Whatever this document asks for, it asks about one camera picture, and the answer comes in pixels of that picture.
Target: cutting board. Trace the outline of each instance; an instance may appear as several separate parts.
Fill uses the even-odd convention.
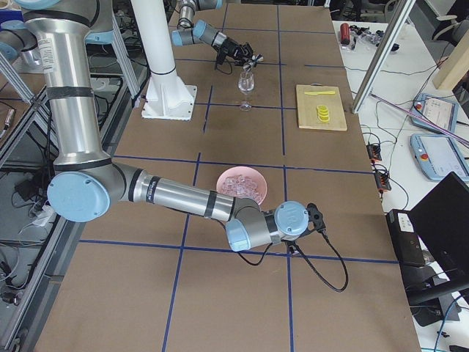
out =
[[[321,92],[333,90],[333,95],[306,95],[305,92]],[[298,126],[314,130],[346,131],[344,107],[338,87],[311,86],[297,84],[296,101],[298,108]],[[326,105],[329,109],[329,121],[321,122],[317,117],[316,107]]]

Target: blue joint cap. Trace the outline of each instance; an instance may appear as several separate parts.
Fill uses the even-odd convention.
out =
[[[175,46],[182,46],[182,38],[179,31],[173,31],[171,33],[171,39]]]
[[[106,188],[83,172],[56,175],[47,190],[52,208],[67,220],[87,222],[102,216],[111,204]]]
[[[15,0],[15,2],[29,10],[44,10],[56,5],[61,0]]]
[[[86,44],[105,45],[111,44],[114,40],[114,31],[90,33],[85,38]]]
[[[11,21],[6,21],[0,24],[0,28],[8,29],[10,31],[17,31],[19,29],[26,29],[26,26],[24,25],[23,21],[11,20]]]
[[[280,204],[274,214],[277,228],[286,235],[299,236],[308,228],[308,211],[299,202]]]
[[[251,249],[248,232],[241,221],[238,219],[228,221],[225,229],[232,251],[239,252]]]
[[[8,61],[12,61],[20,56],[15,48],[2,42],[0,42],[0,53],[2,53],[2,55],[5,56],[5,59]]]
[[[203,20],[198,20],[196,25],[193,28],[192,34],[194,35],[194,37],[197,37],[200,39],[200,37],[204,34],[206,28],[207,28],[207,22]]]

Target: pink bowl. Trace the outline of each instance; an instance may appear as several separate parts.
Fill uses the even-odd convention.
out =
[[[251,178],[255,183],[257,183],[256,191],[260,194],[261,200],[259,201],[259,205],[264,202],[265,196],[267,196],[267,182],[265,182],[264,176],[260,174],[255,169],[246,166],[236,166],[232,167],[231,169],[227,169],[223,174],[220,175],[217,181],[217,192],[223,193],[222,185],[224,184],[225,180],[228,177],[235,177],[235,176],[245,176]]]

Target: black monitor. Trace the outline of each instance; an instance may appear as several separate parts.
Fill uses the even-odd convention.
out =
[[[424,278],[424,285],[410,287],[410,305],[431,306],[435,300],[441,304],[441,298],[446,296],[443,309],[451,303],[451,293],[457,291],[466,295],[469,303],[469,187],[451,172],[408,215],[414,230],[449,278],[441,282],[432,274]]]

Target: wine glass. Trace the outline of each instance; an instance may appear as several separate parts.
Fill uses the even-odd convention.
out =
[[[254,74],[252,71],[241,72],[237,87],[244,94],[244,100],[241,102],[240,109],[243,111],[251,110],[252,106],[249,103],[248,96],[254,90]]]

